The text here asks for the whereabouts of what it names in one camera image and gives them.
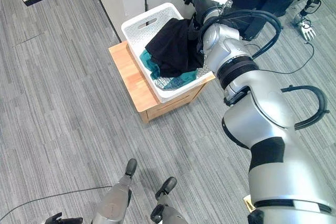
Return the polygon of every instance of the clothes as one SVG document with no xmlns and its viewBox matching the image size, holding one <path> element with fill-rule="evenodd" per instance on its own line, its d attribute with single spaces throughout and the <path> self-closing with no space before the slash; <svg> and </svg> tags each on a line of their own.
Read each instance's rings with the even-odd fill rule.
<svg viewBox="0 0 336 224">
<path fill-rule="evenodd" d="M 174 78 L 160 77 L 160 69 L 157 64 L 151 61 L 151 55 L 147 50 L 142 52 L 140 60 L 144 66 L 152 72 L 151 78 L 154 80 L 155 85 L 162 90 L 178 89 L 195 80 L 197 76 L 197 71 L 191 71 Z"/>
<path fill-rule="evenodd" d="M 197 39 L 188 39 L 190 20 L 170 19 L 145 46 L 160 76 L 178 77 L 203 67 L 204 56 L 197 52 Z"/>
</svg>

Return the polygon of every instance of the gray carpet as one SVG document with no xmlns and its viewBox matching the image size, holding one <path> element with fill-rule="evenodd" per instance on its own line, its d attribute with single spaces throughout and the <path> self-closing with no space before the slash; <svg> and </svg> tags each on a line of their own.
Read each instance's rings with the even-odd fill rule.
<svg viewBox="0 0 336 224">
<path fill-rule="evenodd" d="M 0 5 L 0 216 L 35 198 L 112 185 L 135 157 L 139 166 L 125 224 L 151 223 L 154 191 L 172 175 L 178 179 L 172 200 L 189 223 L 247 223 L 250 153 L 221 129 L 227 108 L 216 81 L 192 104 L 143 124 L 107 50 L 118 41 L 98 0 Z M 282 18 L 285 29 L 257 60 L 261 68 L 290 71 L 310 56 L 289 24 L 297 11 Z M 336 199 L 335 13 L 334 0 L 324 0 L 310 17 L 318 34 L 315 57 L 301 71 L 276 77 L 284 87 L 316 85 L 329 98 L 331 114 L 298 134 Z M 254 42 L 262 45 L 271 36 L 267 28 Z M 309 92 L 286 97 L 297 120 L 317 108 Z M 42 223 L 60 211 L 90 223 L 106 192 L 34 202 L 2 223 Z"/>
</svg>

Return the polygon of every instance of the basket handle hole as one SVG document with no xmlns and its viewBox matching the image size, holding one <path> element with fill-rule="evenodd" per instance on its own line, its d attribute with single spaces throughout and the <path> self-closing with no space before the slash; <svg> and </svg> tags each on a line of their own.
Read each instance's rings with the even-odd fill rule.
<svg viewBox="0 0 336 224">
<path fill-rule="evenodd" d="M 138 29 L 140 30 L 140 29 L 142 29 L 142 28 L 144 28 L 144 27 L 146 27 L 146 26 L 148 26 L 152 23 L 155 23 L 156 21 L 157 21 L 157 18 L 151 19 L 151 20 L 141 24 L 140 26 L 138 26 Z"/>
</svg>

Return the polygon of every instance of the black band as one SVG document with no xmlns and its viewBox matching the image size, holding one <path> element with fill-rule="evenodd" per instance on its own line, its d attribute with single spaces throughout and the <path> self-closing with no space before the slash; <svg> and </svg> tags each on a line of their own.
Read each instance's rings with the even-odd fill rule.
<svg viewBox="0 0 336 224">
<path fill-rule="evenodd" d="M 320 211 L 331 213 L 331 208 L 324 205 L 317 203 L 319 206 Z M 261 200 L 254 203 L 255 207 L 294 207 L 294 200 L 292 199 L 267 199 Z"/>
<path fill-rule="evenodd" d="M 239 56 L 223 64 L 217 71 L 217 78 L 225 89 L 234 79 L 243 73 L 258 70 L 257 64 L 248 56 Z"/>
<path fill-rule="evenodd" d="M 283 163 L 285 143 L 281 137 L 275 136 L 262 140 L 251 147 L 252 159 L 250 171 L 263 164 Z"/>
</svg>

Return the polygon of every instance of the black cloth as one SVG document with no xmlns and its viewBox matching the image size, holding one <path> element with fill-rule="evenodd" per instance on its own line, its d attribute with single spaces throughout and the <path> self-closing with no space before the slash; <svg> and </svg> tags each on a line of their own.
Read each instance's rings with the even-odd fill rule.
<svg viewBox="0 0 336 224">
<path fill-rule="evenodd" d="M 178 77 L 203 67 L 204 55 L 197 52 L 197 39 L 188 39 L 190 19 L 170 19 L 145 46 L 162 77 Z"/>
</svg>

